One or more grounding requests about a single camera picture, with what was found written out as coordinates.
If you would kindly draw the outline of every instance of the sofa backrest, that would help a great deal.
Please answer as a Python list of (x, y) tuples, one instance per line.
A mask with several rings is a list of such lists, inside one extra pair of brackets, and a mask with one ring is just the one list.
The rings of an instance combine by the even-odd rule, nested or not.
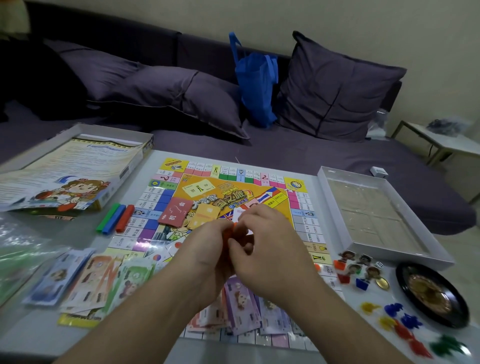
[[(237, 83), (230, 44), (182, 34), (109, 15), (64, 8), (58, 5), (26, 2), (32, 35), (59, 39), (101, 50), (150, 66), (178, 66), (199, 70)], [(239, 56), (260, 50), (239, 47)], [(290, 57), (278, 56), (278, 79), (272, 97), (288, 73)], [(402, 86), (392, 85), (381, 104), (390, 111)]]

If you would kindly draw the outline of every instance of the board game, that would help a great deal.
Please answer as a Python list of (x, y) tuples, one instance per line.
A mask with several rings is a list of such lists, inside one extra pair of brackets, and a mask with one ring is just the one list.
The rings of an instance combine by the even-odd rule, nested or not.
[[(177, 228), (158, 222), (173, 197), (193, 201)], [(192, 228), (205, 222), (201, 214), (197, 215), (204, 206), (215, 206), (215, 210), (220, 211), (219, 218), (234, 219), (236, 209), (245, 210), (255, 204), (266, 204), (290, 221), (319, 275), (344, 298), (304, 181), (260, 170), (167, 158), (135, 204), (127, 228), (112, 238), (106, 252), (138, 257), (151, 255), (156, 261), (168, 262)], [(284, 335), (260, 335), (256, 330), (233, 336), (227, 335), (225, 329), (203, 333), (185, 329), (180, 337), (317, 351), (295, 325), (293, 333)]]

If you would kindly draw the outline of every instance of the person's right hand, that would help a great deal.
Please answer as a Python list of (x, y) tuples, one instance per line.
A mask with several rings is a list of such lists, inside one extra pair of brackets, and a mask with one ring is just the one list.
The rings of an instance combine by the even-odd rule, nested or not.
[(254, 239), (250, 255), (235, 239), (228, 246), (235, 273), (256, 295), (287, 309), (293, 295), (316, 286), (313, 261), (281, 212), (256, 205), (240, 216), (233, 236), (243, 236), (247, 229)]

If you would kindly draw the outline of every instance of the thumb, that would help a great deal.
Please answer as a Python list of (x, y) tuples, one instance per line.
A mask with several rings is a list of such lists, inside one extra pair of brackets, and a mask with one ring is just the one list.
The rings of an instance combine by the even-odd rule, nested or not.
[(233, 238), (228, 240), (228, 250), (230, 253), (230, 260), (232, 261), (235, 271), (237, 271), (237, 268), (240, 268), (240, 266), (244, 264), (248, 255), (245, 253), (239, 242)]

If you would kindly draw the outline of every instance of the hand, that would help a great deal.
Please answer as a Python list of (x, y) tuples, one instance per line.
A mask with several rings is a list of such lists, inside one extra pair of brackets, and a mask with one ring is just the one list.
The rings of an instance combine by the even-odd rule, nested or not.
[(190, 233), (177, 251), (168, 268), (178, 270), (191, 283), (190, 289), (197, 312), (210, 305), (220, 294), (233, 268), (228, 251), (223, 251), (222, 233), (233, 227), (226, 218), (203, 224)]
[(246, 210), (239, 218), (234, 237), (253, 231), (253, 252), (248, 255), (238, 242), (229, 239), (230, 258), (240, 280), (258, 296), (287, 309), (292, 296), (317, 284), (318, 274), (305, 245), (280, 213), (266, 205)]

